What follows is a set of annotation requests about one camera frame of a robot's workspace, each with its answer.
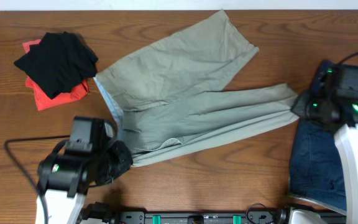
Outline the khaki green shorts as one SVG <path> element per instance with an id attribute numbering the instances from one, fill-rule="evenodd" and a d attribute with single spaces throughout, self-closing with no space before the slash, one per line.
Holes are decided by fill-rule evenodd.
<path id="1" fill-rule="evenodd" d="M 224 11 L 95 76 L 136 167 L 223 146 L 297 120 L 286 84 L 226 91 L 258 53 Z"/>

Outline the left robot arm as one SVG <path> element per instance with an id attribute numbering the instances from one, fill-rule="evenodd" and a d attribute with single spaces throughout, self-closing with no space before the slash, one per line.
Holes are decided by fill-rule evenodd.
<path id="1" fill-rule="evenodd" d="M 108 205 L 84 202 L 90 188 L 112 184 L 132 164 L 110 121 L 75 117 L 69 139 L 39 164 L 36 223 L 119 223 Z"/>

